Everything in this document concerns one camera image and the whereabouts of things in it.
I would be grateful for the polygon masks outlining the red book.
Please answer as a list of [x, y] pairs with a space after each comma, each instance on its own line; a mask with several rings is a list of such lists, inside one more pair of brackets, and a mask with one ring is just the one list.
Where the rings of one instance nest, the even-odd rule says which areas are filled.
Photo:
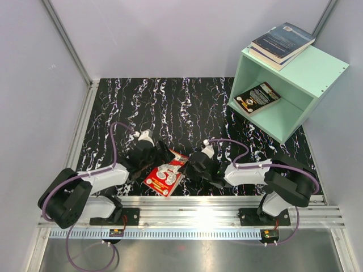
[[143, 181], [149, 189], [164, 197], [169, 197], [184, 178], [179, 170], [188, 161], [187, 156], [173, 150], [171, 152], [174, 158], [169, 163], [155, 167]]

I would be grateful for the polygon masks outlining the black paperback book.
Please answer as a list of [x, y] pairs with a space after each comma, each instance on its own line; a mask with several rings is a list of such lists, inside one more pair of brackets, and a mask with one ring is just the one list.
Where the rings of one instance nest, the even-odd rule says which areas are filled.
[[234, 97], [237, 106], [248, 116], [253, 116], [281, 100], [281, 96], [267, 82]]

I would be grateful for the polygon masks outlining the blue orange paperback book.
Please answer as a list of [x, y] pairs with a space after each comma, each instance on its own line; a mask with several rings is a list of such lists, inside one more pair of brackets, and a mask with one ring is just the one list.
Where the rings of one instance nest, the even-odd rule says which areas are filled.
[[294, 60], [298, 54], [293, 55], [292, 57], [288, 58], [287, 60], [278, 63], [271, 59], [270, 57], [266, 56], [259, 50], [255, 49], [253, 46], [249, 47], [249, 54], [254, 56], [255, 58], [259, 59], [260, 61], [264, 62], [266, 65], [274, 68], [277, 71], [281, 71], [285, 66], [287, 66], [292, 60]]

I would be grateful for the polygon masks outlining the dark blue hardcover book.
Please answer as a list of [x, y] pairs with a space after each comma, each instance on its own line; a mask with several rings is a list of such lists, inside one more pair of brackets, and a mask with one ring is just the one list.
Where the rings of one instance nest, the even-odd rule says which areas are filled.
[[253, 46], [274, 61], [281, 63], [306, 49], [314, 41], [315, 36], [286, 22], [253, 40], [250, 47]]

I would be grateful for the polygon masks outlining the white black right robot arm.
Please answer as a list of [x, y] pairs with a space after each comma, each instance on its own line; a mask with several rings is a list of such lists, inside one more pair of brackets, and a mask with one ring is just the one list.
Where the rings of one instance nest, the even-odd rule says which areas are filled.
[[289, 207], [307, 207], [311, 196], [320, 190], [314, 171], [284, 154], [257, 163], [232, 162], [224, 166], [213, 160], [211, 152], [203, 150], [194, 153], [178, 171], [190, 180], [205, 180], [219, 188], [266, 186], [258, 208], [239, 211], [245, 226], [272, 226]]

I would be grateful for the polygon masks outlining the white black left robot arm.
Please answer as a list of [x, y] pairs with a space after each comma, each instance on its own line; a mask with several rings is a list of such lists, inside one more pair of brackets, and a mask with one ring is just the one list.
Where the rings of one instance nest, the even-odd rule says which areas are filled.
[[67, 229], [81, 217], [89, 197], [104, 189], [123, 185], [149, 167], [169, 163], [175, 154], [163, 141], [153, 145], [140, 140], [123, 156], [106, 167], [86, 172], [65, 168], [56, 176], [38, 200], [42, 217]]

